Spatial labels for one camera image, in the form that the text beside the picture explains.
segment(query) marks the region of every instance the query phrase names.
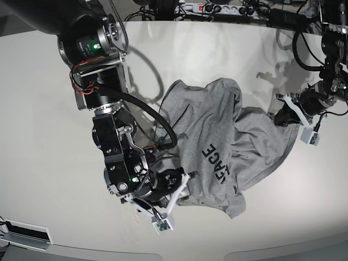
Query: red wire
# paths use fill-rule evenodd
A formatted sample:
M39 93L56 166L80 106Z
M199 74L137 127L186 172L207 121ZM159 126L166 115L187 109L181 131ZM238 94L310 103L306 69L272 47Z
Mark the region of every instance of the red wire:
M78 64L74 65L72 70L71 70L71 73L70 73L70 81L71 81L71 85L73 87L73 89L83 95L89 95L91 93L94 92L95 89L99 89L99 87L97 86L93 86L93 82L90 82L89 85L87 86L87 88L85 90L79 90L76 86L75 86L75 83L73 81L73 72L74 70L76 69L76 67L82 65L82 64L87 64L87 63L91 63L95 60L98 60L99 58L101 58L102 56L98 56L98 57L95 57L93 59L89 59L89 60L86 60L86 61L81 61L79 62Z
M146 150L148 148L156 148L157 146L156 145L149 145L149 146L146 146L145 148L143 148L143 150Z

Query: metal bracket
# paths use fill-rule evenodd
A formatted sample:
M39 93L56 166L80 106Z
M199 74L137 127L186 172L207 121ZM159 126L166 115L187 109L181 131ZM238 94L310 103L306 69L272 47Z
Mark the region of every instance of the metal bracket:
M127 141L129 143L130 148L139 153L139 157L140 157L140 160L142 163L141 174L145 174L148 171L146 156L145 156L144 150L141 149L140 147L138 147L132 139L131 133L133 132L133 126L132 125L125 126L125 127L119 128L117 131L119 132L120 136L126 135L126 138L127 138Z
M144 209L141 207L139 204L137 204L133 200L132 195L125 195L123 197L124 200L129 202L135 209L139 210L140 212L144 213L147 215L149 218L151 218L151 223L153 227L156 229L157 233L160 233L162 231L171 229L174 230L174 218L170 214L175 206L176 201L178 200L181 192L187 187L187 183L190 179L190 176L186 173L182 174L182 179L181 179L181 185L179 188L171 195L170 201L163 213L160 213L160 219L149 212L148 210Z
M302 110L293 103L293 100L291 99L290 94L284 95L283 99L287 103L289 108L292 109L298 115L298 117L300 118L304 126L301 140L306 144L311 144L314 146L318 145L318 142L319 142L318 132L314 131L313 126L308 122Z

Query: power strip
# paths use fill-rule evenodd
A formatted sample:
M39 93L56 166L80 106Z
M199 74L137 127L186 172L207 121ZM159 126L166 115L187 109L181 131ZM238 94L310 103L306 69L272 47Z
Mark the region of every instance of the power strip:
M216 6L221 7L221 11L213 11ZM204 3L182 3L181 7L176 8L177 14L195 14L195 15L209 15L212 12L217 15L228 15L228 16L243 16L256 20L267 20L267 18L260 17L257 12L253 11L252 8L246 8L239 5L218 5L218 4L204 4Z

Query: cloth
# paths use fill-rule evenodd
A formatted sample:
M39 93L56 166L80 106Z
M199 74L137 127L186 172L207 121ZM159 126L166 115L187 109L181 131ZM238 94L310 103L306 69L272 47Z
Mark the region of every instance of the cloth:
M299 130L275 126L260 108L242 108L238 84L225 78L205 88L176 81L160 113L178 136L170 153L180 155L186 173L197 171L188 183L191 196L178 204L217 208L231 218L245 211L241 191L281 165ZM157 134L168 139L163 129Z

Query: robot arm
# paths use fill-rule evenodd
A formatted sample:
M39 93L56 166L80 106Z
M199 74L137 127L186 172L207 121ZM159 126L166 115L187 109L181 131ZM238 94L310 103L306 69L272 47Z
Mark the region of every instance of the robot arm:
M348 1L325 0L320 5L321 23L325 26L322 37L322 51L326 55L321 66L305 65L297 53L297 40L301 34L299 25L293 38L293 51L297 63L307 71L318 71L322 79L313 86L308 86L300 94L278 95L279 100L285 101L284 107L275 116L275 125L287 126L293 123L302 123L305 130L302 141L317 145L318 131L321 120L327 114L343 116L326 111L337 101L348 101L347 83L348 73L343 70L347 66L348 48ZM315 127L311 125L313 117L321 115Z
M29 25L58 37L58 48L69 66L78 109L95 111L93 140L104 155L104 179L112 195L149 215L156 230L173 229L170 212L193 176L183 169L154 170L155 151L176 146L171 126L148 105L128 94L125 64L128 39L122 49L118 26L98 0L3 0ZM125 101L152 116L168 132L171 142L141 148L133 140L138 123ZM160 213L154 206L165 208Z

